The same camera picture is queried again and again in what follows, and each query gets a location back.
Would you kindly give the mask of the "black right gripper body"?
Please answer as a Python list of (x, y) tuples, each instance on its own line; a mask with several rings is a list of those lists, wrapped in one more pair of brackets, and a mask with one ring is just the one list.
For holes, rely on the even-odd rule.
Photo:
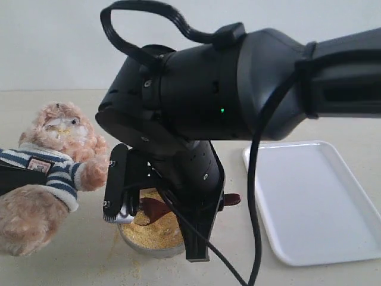
[(214, 220), (225, 173), (209, 140), (145, 144), (150, 187), (162, 191), (187, 220)]

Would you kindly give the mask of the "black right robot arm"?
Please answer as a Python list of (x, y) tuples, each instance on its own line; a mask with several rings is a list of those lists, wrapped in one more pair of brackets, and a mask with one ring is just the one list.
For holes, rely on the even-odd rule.
[(214, 140), (278, 141), (304, 119), (380, 116), (380, 30), (301, 45), (284, 33), (247, 33), (241, 23), (175, 51), (137, 47), (104, 24), (127, 55), (96, 121), (118, 139), (104, 219), (128, 223), (139, 208), (179, 221), (186, 259), (209, 259), (216, 214), (237, 204), (224, 193)]

